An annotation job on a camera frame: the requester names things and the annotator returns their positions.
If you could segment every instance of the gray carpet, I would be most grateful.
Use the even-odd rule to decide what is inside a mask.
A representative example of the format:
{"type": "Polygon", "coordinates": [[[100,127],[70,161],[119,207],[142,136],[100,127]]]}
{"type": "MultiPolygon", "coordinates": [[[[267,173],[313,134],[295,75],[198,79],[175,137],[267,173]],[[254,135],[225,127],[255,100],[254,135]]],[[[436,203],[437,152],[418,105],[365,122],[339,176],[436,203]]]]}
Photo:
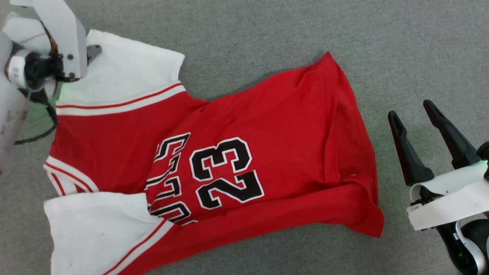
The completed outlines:
{"type": "MultiPolygon", "coordinates": [[[[67,2],[87,30],[184,53],[181,80],[199,98],[238,92],[329,50],[350,79],[377,154],[386,218],[380,239],[343,226],[311,225],[222,247],[150,274],[456,274],[437,233],[414,232],[409,224],[408,188],[387,113],[398,112],[436,175],[452,169],[451,158],[424,113],[424,99],[433,100],[475,146],[489,139],[489,2],[67,2]]],[[[0,16],[6,6],[0,3],[0,16]]],[[[49,118],[35,108],[22,137],[47,126],[49,118]]],[[[51,141],[52,136],[16,147],[10,171],[0,178],[0,274],[49,274],[52,241],[42,205],[56,192],[42,164],[51,141]]]]}

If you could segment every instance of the white plastic housing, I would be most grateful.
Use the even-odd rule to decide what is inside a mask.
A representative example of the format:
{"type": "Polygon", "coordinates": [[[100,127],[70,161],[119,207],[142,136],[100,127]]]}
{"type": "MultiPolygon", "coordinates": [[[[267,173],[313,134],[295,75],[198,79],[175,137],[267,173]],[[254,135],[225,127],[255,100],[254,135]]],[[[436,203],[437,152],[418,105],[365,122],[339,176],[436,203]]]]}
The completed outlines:
{"type": "Polygon", "coordinates": [[[0,31],[0,172],[5,169],[29,108],[29,101],[4,73],[12,46],[12,41],[0,31]]]}
{"type": "Polygon", "coordinates": [[[51,42],[40,21],[14,17],[7,21],[3,32],[10,40],[40,54],[49,54],[51,42]]]}
{"type": "Polygon", "coordinates": [[[33,7],[63,55],[66,76],[87,75],[87,42],[82,23],[63,0],[11,0],[13,5],[33,7]]]}
{"type": "Polygon", "coordinates": [[[489,182],[483,178],[487,168],[487,161],[484,160],[412,186],[412,201],[419,198],[421,186],[432,193],[443,195],[425,205],[408,207],[409,221],[414,230],[455,222],[489,211],[489,182]]]}

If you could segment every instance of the white sleeve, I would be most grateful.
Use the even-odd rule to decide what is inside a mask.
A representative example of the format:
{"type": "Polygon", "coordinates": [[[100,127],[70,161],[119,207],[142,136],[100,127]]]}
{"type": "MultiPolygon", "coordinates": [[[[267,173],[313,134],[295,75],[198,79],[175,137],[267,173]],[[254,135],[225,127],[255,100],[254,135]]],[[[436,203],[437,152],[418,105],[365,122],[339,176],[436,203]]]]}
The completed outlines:
{"type": "Polygon", "coordinates": [[[46,201],[54,251],[52,275],[114,275],[173,226],[151,216],[144,193],[96,192],[46,201]]]}
{"type": "Polygon", "coordinates": [[[117,35],[91,30],[87,45],[102,53],[89,65],[85,78],[65,83],[58,103],[103,103],[135,97],[178,80],[185,56],[117,35]]]}

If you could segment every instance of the robotic arm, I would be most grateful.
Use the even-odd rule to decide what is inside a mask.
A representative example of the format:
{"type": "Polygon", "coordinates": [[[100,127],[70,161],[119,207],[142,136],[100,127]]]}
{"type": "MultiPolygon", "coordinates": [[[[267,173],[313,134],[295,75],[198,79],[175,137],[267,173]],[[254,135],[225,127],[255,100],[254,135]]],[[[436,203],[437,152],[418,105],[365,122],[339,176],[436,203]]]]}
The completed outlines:
{"type": "Polygon", "coordinates": [[[55,124],[42,135],[47,136],[57,124],[48,100],[58,85],[85,77],[88,64],[102,50],[87,47],[85,28],[64,0],[11,0],[11,4],[34,8],[41,21],[13,17],[0,31],[0,173],[29,101],[47,106],[55,124]]]}
{"type": "Polygon", "coordinates": [[[476,150],[433,102],[425,100],[423,106],[440,130],[455,170],[435,177],[407,139],[396,112],[389,113],[404,180],[411,187],[409,221],[414,230],[438,231],[450,260],[462,275],[489,275],[489,219],[462,226],[465,218],[489,213],[489,142],[476,150]]]}

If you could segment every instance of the red fabric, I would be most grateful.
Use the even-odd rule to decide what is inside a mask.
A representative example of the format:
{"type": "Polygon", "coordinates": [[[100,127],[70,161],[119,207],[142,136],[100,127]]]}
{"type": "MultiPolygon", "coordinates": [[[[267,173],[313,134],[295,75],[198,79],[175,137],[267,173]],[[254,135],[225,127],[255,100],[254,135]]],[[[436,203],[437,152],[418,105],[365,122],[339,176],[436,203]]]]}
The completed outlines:
{"type": "Polygon", "coordinates": [[[146,192],[151,213],[187,206],[189,216],[121,274],[143,274],[222,245],[316,222],[345,224],[375,237],[383,228],[374,151],[354,93],[330,53],[213,102],[183,92],[126,113],[61,116],[51,156],[88,175],[100,191],[146,192]],[[187,140],[170,143],[167,156],[153,163],[164,140],[186,133],[187,140]],[[192,165],[196,154],[226,140],[247,145],[247,165],[240,166],[246,162],[244,147],[232,146],[192,165]],[[219,155],[227,163],[213,163],[219,155]],[[197,180],[196,173],[207,175],[196,172],[199,165],[212,176],[197,180]],[[147,186],[167,171],[160,183],[147,186]],[[251,180],[238,182],[244,174],[251,180]],[[177,177],[179,194],[155,200],[172,191],[167,183],[177,177]],[[203,202],[199,190],[219,179],[237,195],[258,195],[236,198],[219,187],[202,192],[211,199],[203,202]],[[254,179],[262,190],[249,191],[254,179]],[[217,200],[221,206],[204,207],[217,200]],[[191,221],[197,222],[180,226],[191,221]]]}

